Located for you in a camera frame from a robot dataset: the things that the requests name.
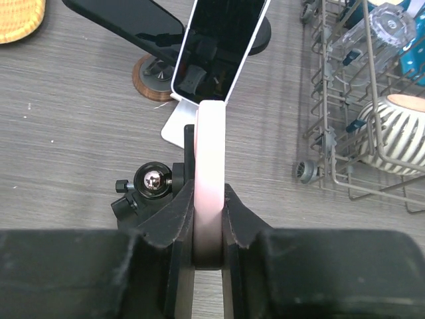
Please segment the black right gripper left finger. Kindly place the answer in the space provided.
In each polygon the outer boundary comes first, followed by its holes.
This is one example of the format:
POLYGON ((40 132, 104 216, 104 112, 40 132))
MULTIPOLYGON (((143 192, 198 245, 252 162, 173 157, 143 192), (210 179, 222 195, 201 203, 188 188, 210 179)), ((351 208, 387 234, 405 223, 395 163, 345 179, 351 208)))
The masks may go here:
POLYGON ((1 232, 2 318, 190 318, 193 183, 127 231, 1 232))

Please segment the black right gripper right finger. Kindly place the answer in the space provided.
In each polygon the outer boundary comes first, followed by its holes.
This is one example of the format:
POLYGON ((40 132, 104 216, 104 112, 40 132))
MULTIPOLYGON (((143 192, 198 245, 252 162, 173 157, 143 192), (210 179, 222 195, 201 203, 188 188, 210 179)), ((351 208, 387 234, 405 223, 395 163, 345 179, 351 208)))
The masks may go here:
POLYGON ((274 228, 225 187, 225 318, 423 318, 424 255, 384 229, 274 228))

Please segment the short black phone stand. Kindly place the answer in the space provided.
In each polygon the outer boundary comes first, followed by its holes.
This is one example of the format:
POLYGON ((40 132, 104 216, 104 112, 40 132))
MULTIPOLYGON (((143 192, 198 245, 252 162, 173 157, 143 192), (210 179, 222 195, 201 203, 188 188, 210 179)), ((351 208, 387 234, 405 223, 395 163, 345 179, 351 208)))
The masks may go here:
POLYGON ((184 160, 168 167, 151 161, 135 172, 133 181, 119 179, 115 188, 122 196, 111 203, 120 229, 136 228, 169 204, 195 177, 195 126, 184 129, 184 160))

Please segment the tall black phone stand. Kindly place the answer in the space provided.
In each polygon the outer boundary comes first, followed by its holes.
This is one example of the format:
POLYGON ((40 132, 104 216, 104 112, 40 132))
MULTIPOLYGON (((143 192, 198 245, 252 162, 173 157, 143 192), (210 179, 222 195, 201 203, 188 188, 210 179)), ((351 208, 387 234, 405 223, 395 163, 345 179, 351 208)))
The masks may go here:
POLYGON ((257 32, 254 43, 248 53, 249 56, 259 54, 264 51, 272 37, 272 27, 267 17, 264 17, 262 24, 257 32))

